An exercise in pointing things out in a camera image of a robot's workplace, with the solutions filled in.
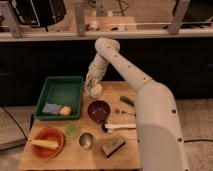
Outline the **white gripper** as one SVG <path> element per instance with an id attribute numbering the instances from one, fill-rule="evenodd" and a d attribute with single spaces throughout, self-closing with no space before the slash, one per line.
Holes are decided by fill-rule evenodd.
<path id="1" fill-rule="evenodd" d="M 99 83 L 106 73 L 107 64 L 106 63 L 97 63 L 92 61 L 89 66 L 88 75 L 86 76 L 86 87 L 94 87 Z"/>

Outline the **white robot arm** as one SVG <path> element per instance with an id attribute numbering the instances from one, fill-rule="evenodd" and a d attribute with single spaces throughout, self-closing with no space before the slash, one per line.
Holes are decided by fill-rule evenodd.
<path id="1" fill-rule="evenodd" d="M 85 90 L 94 96 L 94 87 L 111 64 L 136 92 L 134 109 L 139 140 L 140 168 L 143 171 L 189 171 L 175 98 L 171 90 L 155 81 L 120 53 L 118 41 L 98 38 L 96 55 L 89 65 Z"/>

